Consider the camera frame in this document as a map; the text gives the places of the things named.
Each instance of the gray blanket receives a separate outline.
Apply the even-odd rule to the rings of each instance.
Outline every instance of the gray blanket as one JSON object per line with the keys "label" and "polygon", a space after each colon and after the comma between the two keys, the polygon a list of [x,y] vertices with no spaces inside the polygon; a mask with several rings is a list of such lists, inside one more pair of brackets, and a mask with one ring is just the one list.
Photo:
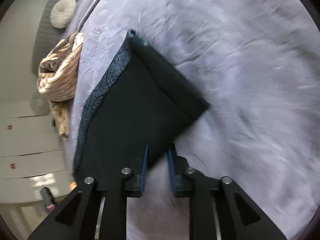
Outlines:
{"label": "gray blanket", "polygon": [[[320,34],[300,1],[100,0],[76,19],[89,10],[69,165],[83,104],[133,28],[211,104],[177,138],[178,154],[207,176],[232,177],[295,239],[320,202]],[[188,239],[188,205],[172,197],[165,159],[149,172],[143,198],[129,199],[127,232]]]}

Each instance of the tufted pillow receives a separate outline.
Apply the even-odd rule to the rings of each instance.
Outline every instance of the tufted pillow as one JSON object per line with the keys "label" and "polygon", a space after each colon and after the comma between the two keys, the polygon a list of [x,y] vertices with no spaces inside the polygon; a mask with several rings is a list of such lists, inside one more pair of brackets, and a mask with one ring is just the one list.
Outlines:
{"label": "tufted pillow", "polygon": [[76,5],[75,0],[60,0],[57,2],[51,10],[51,24],[58,29],[67,27],[76,9]]}

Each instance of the beige striped fabric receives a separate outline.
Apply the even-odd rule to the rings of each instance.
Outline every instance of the beige striped fabric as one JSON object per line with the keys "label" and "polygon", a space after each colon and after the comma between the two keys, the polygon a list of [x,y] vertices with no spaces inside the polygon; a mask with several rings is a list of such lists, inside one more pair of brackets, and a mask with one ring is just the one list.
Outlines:
{"label": "beige striped fabric", "polygon": [[48,98],[59,134],[65,138],[69,134],[69,115],[68,103],[63,101],[75,95],[83,40],[82,33],[73,33],[61,40],[39,65],[38,90]]}

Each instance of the silver bolt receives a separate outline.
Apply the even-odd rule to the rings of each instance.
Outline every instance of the silver bolt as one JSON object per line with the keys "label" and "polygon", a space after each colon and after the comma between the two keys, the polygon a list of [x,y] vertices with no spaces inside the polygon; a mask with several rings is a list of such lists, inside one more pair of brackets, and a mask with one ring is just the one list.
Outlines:
{"label": "silver bolt", "polygon": [[122,174],[125,174],[125,175],[128,175],[128,174],[131,173],[131,169],[130,169],[130,168],[123,168],[123,169],[121,170],[121,173],[122,173]]}
{"label": "silver bolt", "polygon": [[93,177],[86,177],[84,179],[84,183],[85,184],[92,184],[94,182],[94,178]]}
{"label": "silver bolt", "polygon": [[194,168],[191,168],[191,167],[186,168],[186,173],[187,174],[194,174],[195,172],[196,172],[196,170]]}
{"label": "silver bolt", "polygon": [[224,184],[227,184],[227,185],[231,184],[231,182],[232,182],[232,179],[230,177],[227,177],[227,176],[223,177],[221,180],[222,180],[222,182]]}

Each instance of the white round pillow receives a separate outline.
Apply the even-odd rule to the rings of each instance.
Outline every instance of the white round pillow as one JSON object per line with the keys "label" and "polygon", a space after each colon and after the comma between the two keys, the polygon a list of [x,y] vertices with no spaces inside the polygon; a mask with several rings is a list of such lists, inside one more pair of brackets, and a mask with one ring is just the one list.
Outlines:
{"label": "white round pillow", "polygon": [[76,9],[76,5],[77,2],[75,0],[60,0],[57,2],[51,10],[51,24],[58,29],[67,27]]}

